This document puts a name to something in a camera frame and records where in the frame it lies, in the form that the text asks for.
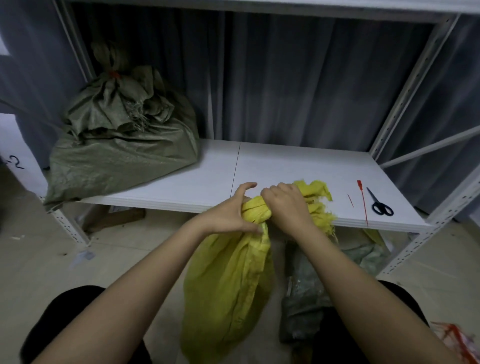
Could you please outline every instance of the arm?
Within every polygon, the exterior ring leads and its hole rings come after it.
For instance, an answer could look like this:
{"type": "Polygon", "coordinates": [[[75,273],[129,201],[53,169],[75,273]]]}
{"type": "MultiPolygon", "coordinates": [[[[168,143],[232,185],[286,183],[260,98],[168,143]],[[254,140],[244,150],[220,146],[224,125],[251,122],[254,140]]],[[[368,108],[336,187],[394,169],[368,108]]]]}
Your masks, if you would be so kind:
{"type": "Polygon", "coordinates": [[[214,232],[261,232],[241,218],[242,184],[223,203],[186,222],[88,305],[35,364],[126,363],[200,242],[214,232]]]}
{"type": "Polygon", "coordinates": [[[395,295],[347,258],[312,221],[298,188],[262,190],[272,220],[300,245],[371,363],[459,363],[395,295]]]}

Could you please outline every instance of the gray curtain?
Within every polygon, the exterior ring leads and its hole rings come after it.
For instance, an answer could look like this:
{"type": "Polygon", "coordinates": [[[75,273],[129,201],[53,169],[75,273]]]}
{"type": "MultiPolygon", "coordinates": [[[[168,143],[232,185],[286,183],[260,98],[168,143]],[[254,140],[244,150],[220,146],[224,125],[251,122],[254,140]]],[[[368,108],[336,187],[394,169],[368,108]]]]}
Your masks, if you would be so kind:
{"type": "MultiPolygon", "coordinates": [[[[462,16],[379,161],[480,125],[480,20],[462,16]]],[[[432,212],[480,163],[480,136],[387,168],[407,199],[432,212]]],[[[457,218],[480,205],[477,199],[457,218]]]]}
{"type": "Polygon", "coordinates": [[[85,43],[113,40],[183,89],[203,135],[366,151],[432,29],[292,15],[76,3],[85,43]]]}
{"type": "Polygon", "coordinates": [[[24,140],[47,167],[61,115],[85,81],[49,0],[0,1],[1,113],[17,115],[24,140]]]}

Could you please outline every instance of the scissors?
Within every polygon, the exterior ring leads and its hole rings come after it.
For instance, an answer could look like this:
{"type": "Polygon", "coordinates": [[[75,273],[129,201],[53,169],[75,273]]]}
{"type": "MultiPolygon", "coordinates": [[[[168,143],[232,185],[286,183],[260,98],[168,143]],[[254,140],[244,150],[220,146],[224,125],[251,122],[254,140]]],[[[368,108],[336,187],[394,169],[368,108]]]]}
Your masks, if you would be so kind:
{"type": "Polygon", "coordinates": [[[375,197],[375,195],[370,191],[370,188],[367,187],[368,192],[370,192],[370,196],[372,196],[373,200],[375,201],[372,205],[372,210],[375,212],[377,215],[387,215],[387,216],[392,216],[393,215],[393,210],[385,205],[384,203],[378,201],[378,199],[375,197]]]}

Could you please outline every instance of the black pants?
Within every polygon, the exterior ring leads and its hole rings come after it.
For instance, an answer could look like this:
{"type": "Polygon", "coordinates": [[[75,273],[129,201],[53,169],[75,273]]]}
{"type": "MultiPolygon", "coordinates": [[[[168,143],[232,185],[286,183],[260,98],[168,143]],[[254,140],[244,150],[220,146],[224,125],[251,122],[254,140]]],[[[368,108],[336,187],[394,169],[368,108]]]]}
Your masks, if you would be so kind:
{"type": "MultiPolygon", "coordinates": [[[[403,288],[396,284],[379,281],[390,292],[403,301],[428,326],[427,319],[420,310],[417,301],[403,288]]],[[[313,338],[312,363],[369,363],[365,355],[353,340],[343,324],[336,309],[325,311],[318,332],[313,338]]]]}
{"type": "MultiPolygon", "coordinates": [[[[31,363],[104,290],[105,288],[98,286],[83,286],[66,291],[55,298],[30,331],[20,349],[22,363],[31,363]]],[[[151,364],[151,362],[142,341],[128,363],[151,364]]]]}
{"type": "MultiPolygon", "coordinates": [[[[400,298],[428,325],[417,302],[406,290],[390,282],[380,281],[380,283],[400,298]]],[[[83,286],[66,291],[55,298],[28,334],[20,351],[22,363],[31,363],[104,290],[105,288],[97,286],[83,286]]],[[[129,364],[150,364],[151,362],[142,341],[133,353],[129,364]]],[[[334,308],[325,311],[324,319],[313,340],[312,363],[321,362],[368,363],[334,308]]]]}

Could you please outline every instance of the scissor blade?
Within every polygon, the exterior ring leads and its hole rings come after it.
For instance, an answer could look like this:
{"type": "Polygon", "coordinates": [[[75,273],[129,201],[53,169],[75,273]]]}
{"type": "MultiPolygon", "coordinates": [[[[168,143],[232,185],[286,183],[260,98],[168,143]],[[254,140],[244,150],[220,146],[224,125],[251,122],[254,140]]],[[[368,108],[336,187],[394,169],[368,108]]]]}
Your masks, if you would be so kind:
{"type": "Polygon", "coordinates": [[[370,188],[367,187],[367,191],[370,193],[370,196],[372,196],[372,198],[373,198],[373,200],[374,200],[375,202],[380,202],[380,201],[377,200],[377,198],[375,197],[375,195],[370,191],[370,188]]]}

